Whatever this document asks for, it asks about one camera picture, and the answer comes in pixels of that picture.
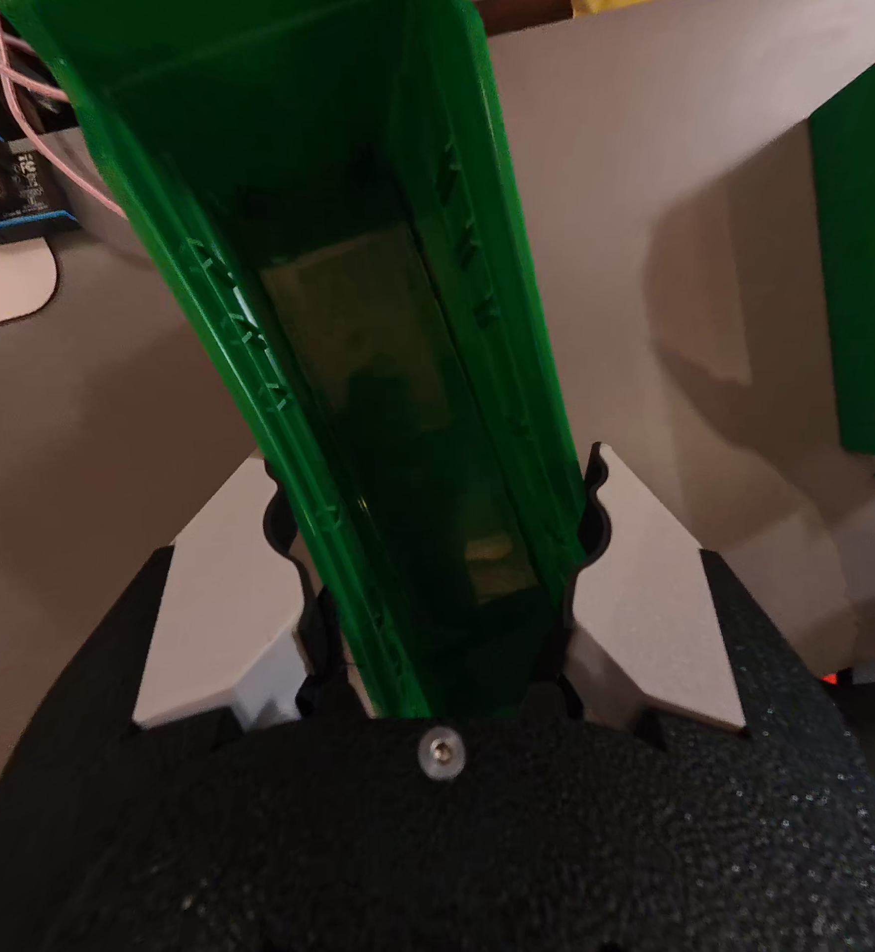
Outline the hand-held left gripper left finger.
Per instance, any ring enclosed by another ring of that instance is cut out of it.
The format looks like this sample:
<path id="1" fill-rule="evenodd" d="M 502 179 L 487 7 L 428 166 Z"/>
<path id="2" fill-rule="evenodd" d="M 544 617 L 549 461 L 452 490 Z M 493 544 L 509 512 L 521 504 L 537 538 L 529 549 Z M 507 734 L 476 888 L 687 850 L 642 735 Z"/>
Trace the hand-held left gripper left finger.
<path id="1" fill-rule="evenodd" d="M 226 708 L 242 729 L 301 718 L 312 662 L 302 616 L 320 577 L 301 538 L 288 556 L 267 540 L 277 494 L 252 455 L 174 542 L 133 720 L 152 729 Z"/>

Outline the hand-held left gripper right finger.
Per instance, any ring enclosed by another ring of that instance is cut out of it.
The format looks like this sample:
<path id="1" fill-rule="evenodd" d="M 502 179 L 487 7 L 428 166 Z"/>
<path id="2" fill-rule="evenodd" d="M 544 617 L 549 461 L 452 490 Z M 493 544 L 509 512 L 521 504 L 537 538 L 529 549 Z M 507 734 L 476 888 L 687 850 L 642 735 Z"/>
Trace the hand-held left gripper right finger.
<path id="1" fill-rule="evenodd" d="M 608 445 L 594 444 L 565 595 L 562 674 L 584 720 L 631 732 L 648 711 L 740 732 L 746 720 L 694 536 Z"/>

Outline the green plastic bin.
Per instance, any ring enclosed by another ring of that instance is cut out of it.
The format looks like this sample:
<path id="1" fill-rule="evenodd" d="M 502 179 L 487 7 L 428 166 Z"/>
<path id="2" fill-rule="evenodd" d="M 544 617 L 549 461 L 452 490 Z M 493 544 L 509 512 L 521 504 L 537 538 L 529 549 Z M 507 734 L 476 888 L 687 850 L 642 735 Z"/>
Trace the green plastic bin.
<path id="1" fill-rule="evenodd" d="M 475 4 L 0 11 L 276 472 L 375 713 L 515 714 L 584 488 Z"/>
<path id="2" fill-rule="evenodd" d="M 875 457 L 875 63 L 809 133 L 840 443 Z"/>

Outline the black box blue edge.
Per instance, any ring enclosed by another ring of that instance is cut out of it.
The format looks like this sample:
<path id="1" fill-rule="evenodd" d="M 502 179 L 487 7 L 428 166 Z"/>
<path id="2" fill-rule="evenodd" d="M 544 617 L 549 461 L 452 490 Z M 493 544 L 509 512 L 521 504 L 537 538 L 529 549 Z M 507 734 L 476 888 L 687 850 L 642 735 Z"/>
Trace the black box blue edge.
<path id="1" fill-rule="evenodd" d="M 0 136 L 0 246 L 76 232 L 76 220 L 50 163 Z"/>

